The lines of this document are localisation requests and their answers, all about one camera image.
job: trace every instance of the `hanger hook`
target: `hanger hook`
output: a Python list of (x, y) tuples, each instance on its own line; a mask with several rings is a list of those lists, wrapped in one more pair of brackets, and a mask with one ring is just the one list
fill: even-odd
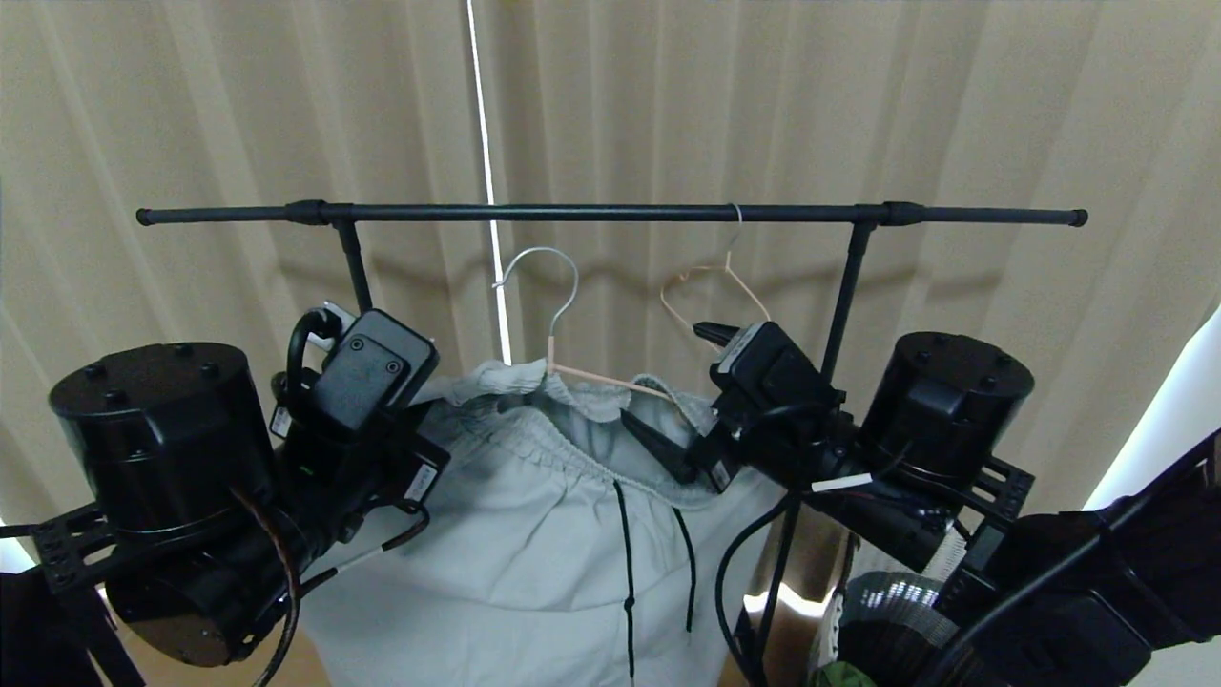
[(564, 257), (564, 261), (568, 262), (568, 266), (573, 267), (573, 292), (568, 294), (568, 300), (565, 300), (564, 304), (560, 305), (558, 310), (556, 310), (556, 314), (552, 315), (551, 327), (547, 329), (547, 336), (556, 336), (556, 322), (559, 321), (559, 315), (564, 314), (564, 310), (567, 310), (569, 305), (573, 304), (573, 300), (576, 300), (576, 290), (581, 286), (581, 270), (576, 268), (576, 262), (573, 261), (573, 257), (568, 256), (568, 253), (564, 253), (558, 248), (552, 248), (551, 245), (535, 245), (534, 248), (526, 248), (525, 250), (521, 250), (520, 253), (513, 256), (513, 259), (509, 261), (509, 266), (504, 270), (504, 277), (501, 278), (501, 281), (493, 283), (492, 288), (493, 289), (502, 288), (509, 281), (509, 275), (513, 273), (513, 267), (518, 266), (518, 260), (529, 255), (530, 253), (537, 253), (540, 250), (546, 253), (556, 253), (560, 257)]

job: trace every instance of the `green object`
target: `green object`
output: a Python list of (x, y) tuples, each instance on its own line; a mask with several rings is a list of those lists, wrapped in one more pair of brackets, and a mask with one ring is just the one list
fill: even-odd
[(810, 687), (878, 687), (869, 676), (857, 670), (852, 664), (838, 661), (827, 664), (814, 674)]

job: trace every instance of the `black clothing rack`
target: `black clothing rack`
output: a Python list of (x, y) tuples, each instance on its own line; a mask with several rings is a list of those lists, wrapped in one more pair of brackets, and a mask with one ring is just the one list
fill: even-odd
[[(838, 222), (852, 225), (847, 260), (840, 279), (839, 297), (832, 315), (832, 326), (823, 353), (822, 373), (830, 382), (839, 358), (844, 328), (856, 293), (861, 264), (869, 245), (869, 236), (880, 226), (908, 226), (922, 222), (973, 222), (973, 223), (1042, 223), (1082, 226), (1089, 218), (1085, 210), (1027, 210), (1015, 207), (938, 207), (917, 203), (886, 201), (857, 205), (363, 205), (352, 203), (327, 203), (325, 200), (299, 200), (287, 205), (248, 207), (188, 207), (171, 210), (140, 209), (136, 218), (144, 226), (158, 223), (237, 222), (237, 221), (288, 221), (294, 223), (330, 225), (339, 234), (339, 242), (348, 259), (348, 271), (357, 293), (360, 311), (372, 308), (369, 278), (360, 256), (357, 222), (360, 221), (617, 221), (617, 222)], [(763, 653), (775, 614), (780, 581), (788, 564), (789, 552), (796, 527), (801, 500), (789, 498), (790, 505), (783, 510), (784, 525), (775, 572), (768, 588), (767, 604), (759, 628), (751, 628), (744, 609), (739, 616), (736, 636), (744, 654), (751, 656), (756, 675), (747, 680), (767, 685), (763, 675)]]

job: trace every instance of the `black drawstring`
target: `black drawstring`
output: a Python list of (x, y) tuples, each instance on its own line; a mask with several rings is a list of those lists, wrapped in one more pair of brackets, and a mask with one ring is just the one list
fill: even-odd
[(631, 606), (636, 605), (636, 581), (631, 575), (631, 534), (628, 532), (628, 506), (623, 502), (623, 487), (614, 483), (614, 493), (619, 497), (619, 516), (623, 519), (623, 547), (628, 553), (628, 598), (623, 610), (628, 614), (628, 677), (636, 678), (636, 649), (632, 643)]
[(674, 517), (679, 520), (679, 530), (683, 531), (683, 542), (687, 545), (687, 561), (691, 564), (691, 592), (687, 594), (687, 632), (691, 632), (691, 620), (695, 616), (695, 547), (691, 545), (691, 534), (686, 531), (686, 522), (678, 509), (672, 509)]

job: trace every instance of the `wooden hanger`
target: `wooden hanger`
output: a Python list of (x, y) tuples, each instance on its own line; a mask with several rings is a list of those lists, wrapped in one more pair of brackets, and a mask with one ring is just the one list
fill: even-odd
[(504, 270), (504, 277), (501, 278), (501, 281), (493, 283), (492, 288), (502, 288), (509, 281), (509, 275), (513, 273), (513, 267), (518, 265), (518, 260), (529, 255), (530, 253), (537, 253), (537, 251), (554, 253), (560, 257), (564, 257), (564, 261), (568, 262), (568, 266), (573, 267), (573, 292), (568, 295), (568, 300), (565, 300), (564, 304), (560, 305), (558, 310), (556, 310), (556, 314), (552, 315), (551, 327), (548, 327), (547, 329), (547, 375), (560, 373), (571, 377), (580, 377), (582, 379), (589, 379), (602, 384), (609, 384), (612, 387), (623, 387), (624, 389), (631, 389), (632, 392), (640, 392), (641, 394), (659, 397), (662, 399), (665, 399), (667, 401), (674, 401), (668, 395), (656, 389), (650, 389), (647, 387), (641, 387), (639, 384), (632, 384), (630, 382), (624, 382), (621, 379), (603, 377), (601, 375), (595, 375), (592, 372), (585, 372), (581, 370), (570, 369), (568, 366), (562, 366), (556, 362), (556, 322), (559, 321), (559, 315), (564, 314), (564, 310), (567, 310), (573, 304), (573, 301), (576, 300), (576, 290), (580, 288), (581, 284), (581, 271), (576, 267), (576, 262), (573, 261), (573, 257), (569, 257), (568, 254), (564, 253), (563, 250), (552, 248), (549, 245), (535, 245), (534, 248), (526, 248), (525, 250), (521, 250), (520, 253), (514, 255), (513, 260), (509, 261), (508, 268)]
[[(662, 298), (662, 305), (667, 309), (667, 311), (670, 312), (670, 315), (674, 318), (679, 320), (679, 322), (683, 325), (683, 328), (686, 329), (689, 333), (694, 332), (694, 329), (691, 327), (691, 322), (689, 322), (686, 320), (686, 317), (684, 317), (683, 315), (680, 315), (679, 311), (676, 309), (674, 309), (674, 305), (670, 305), (670, 303), (665, 299), (665, 289), (669, 288), (670, 286), (673, 286), (675, 281), (686, 281), (687, 278), (691, 278), (691, 276), (694, 273), (696, 273), (696, 272), (724, 272), (724, 273), (728, 273), (737, 283), (737, 286), (740, 286), (742, 288), (742, 290), (745, 290), (746, 294), (751, 297), (751, 300), (755, 300), (755, 304), (758, 305), (761, 310), (763, 310), (763, 318), (767, 320), (767, 321), (772, 321), (772, 312), (767, 311), (767, 306), (763, 305), (763, 301), (758, 299), (758, 295), (756, 295), (755, 292), (751, 290), (750, 286), (746, 286), (746, 282), (742, 281), (742, 278), (740, 276), (737, 276), (737, 272), (734, 271), (734, 267), (730, 266), (730, 260), (733, 260), (733, 257), (734, 257), (734, 243), (736, 243), (737, 242), (737, 237), (742, 234), (742, 232), (741, 232), (742, 209), (739, 207), (736, 203), (730, 203), (730, 204), (733, 205), (733, 207), (735, 210), (737, 210), (737, 225), (739, 225), (739, 229), (737, 229), (737, 233), (734, 234), (734, 237), (729, 240), (729, 248), (725, 249), (725, 264), (724, 265), (697, 265), (697, 266), (694, 266), (694, 267), (691, 267), (691, 268), (689, 268), (686, 271), (675, 273), (674, 276), (667, 278), (664, 283), (662, 283), (662, 290), (659, 293), (659, 295)], [(713, 345), (713, 343), (711, 343), (708, 340), (705, 340), (705, 343), (706, 343), (706, 345), (709, 349), (712, 349), (717, 354), (720, 353), (720, 349), (717, 348), (716, 345)]]

